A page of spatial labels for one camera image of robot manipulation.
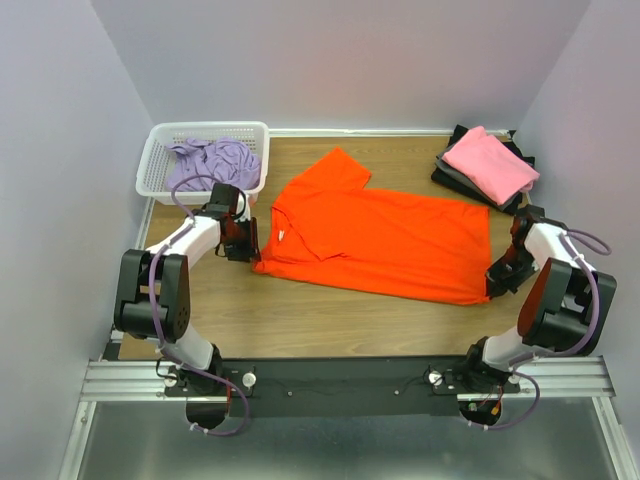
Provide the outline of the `orange t-shirt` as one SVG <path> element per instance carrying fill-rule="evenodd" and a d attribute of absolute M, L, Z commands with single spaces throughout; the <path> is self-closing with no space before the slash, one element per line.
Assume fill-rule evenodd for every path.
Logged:
<path fill-rule="evenodd" d="M 488 209 L 371 188 L 370 178 L 335 148 L 291 180 L 271 207 L 255 273 L 453 305 L 488 302 Z"/>

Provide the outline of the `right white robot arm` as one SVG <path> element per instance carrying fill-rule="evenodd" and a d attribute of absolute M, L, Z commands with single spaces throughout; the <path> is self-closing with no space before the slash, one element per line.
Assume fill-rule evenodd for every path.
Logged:
<path fill-rule="evenodd" d="M 599 341 L 616 288 L 616 279 L 598 271 L 576 247 L 611 254 L 596 236 L 546 217 L 543 208 L 517 211 L 511 244 L 486 271 L 486 292 L 494 299 L 535 282 L 516 325 L 473 344 L 456 378 L 480 392 L 505 385 L 517 367 L 550 357 L 586 356 Z"/>

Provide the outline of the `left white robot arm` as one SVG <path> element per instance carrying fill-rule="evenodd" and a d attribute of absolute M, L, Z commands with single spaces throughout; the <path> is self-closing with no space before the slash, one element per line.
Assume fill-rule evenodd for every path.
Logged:
<path fill-rule="evenodd" d="M 260 259 L 257 222 L 237 187 L 214 185 L 208 202 L 187 209 L 171 236 L 146 250 L 127 250 L 114 307 L 115 328 L 154 343 L 162 357 L 188 372 L 188 384 L 201 395 L 227 382 L 219 349 L 190 320 L 190 269 L 209 251 L 234 262 Z"/>

